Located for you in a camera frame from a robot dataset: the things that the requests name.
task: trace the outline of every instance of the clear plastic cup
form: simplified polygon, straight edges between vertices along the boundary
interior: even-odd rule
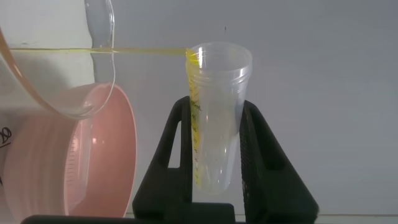
[[[200,44],[187,52],[196,185],[220,194],[231,181],[252,56],[228,42]]]
[[[77,49],[113,48],[111,1],[16,0],[5,7],[0,16],[0,111],[51,111],[75,119],[97,113],[114,86],[114,55]],[[35,20],[21,19],[24,14]],[[95,88],[107,94],[86,98]]]

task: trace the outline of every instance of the white wall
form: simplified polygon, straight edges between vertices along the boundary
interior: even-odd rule
[[[398,214],[398,1],[118,0],[114,10],[117,47],[248,48],[247,99],[321,213]],[[116,66],[137,119],[135,193],[188,86],[182,58],[121,55]],[[231,202],[242,214],[239,164],[235,173],[224,195],[195,191],[194,200]]]

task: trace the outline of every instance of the black stand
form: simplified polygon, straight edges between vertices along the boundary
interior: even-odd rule
[[[224,203],[192,202],[190,100],[178,100],[132,203],[136,219],[43,217],[23,223],[235,223]],[[181,121],[180,167],[168,168]],[[313,223],[318,205],[279,146],[257,107],[245,101],[240,127],[241,170],[247,223]]]

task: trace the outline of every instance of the pink plastic container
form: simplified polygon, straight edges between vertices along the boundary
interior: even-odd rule
[[[106,90],[95,88],[88,98],[100,97],[101,91]],[[75,156],[80,160],[73,161]],[[2,181],[17,221],[36,214],[123,217],[135,169],[134,116],[127,96],[115,86],[90,119],[29,116],[8,152]]]

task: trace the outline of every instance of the yellow liquid stream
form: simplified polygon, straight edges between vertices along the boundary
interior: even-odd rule
[[[69,49],[44,49],[44,48],[11,48],[11,52],[54,52],[54,53],[96,53],[96,54],[109,54],[109,53],[139,53],[139,54],[164,54],[164,55],[184,55],[186,59],[199,67],[197,53],[192,49],[185,47],[174,48],[139,48],[139,47],[126,47],[126,48],[69,48]],[[193,82],[192,71],[187,69],[188,84],[190,90],[190,108],[191,108],[191,130],[193,136],[193,178],[197,186],[201,187],[201,171],[198,166],[198,158],[200,155],[200,127],[199,127],[199,92],[197,86]]]

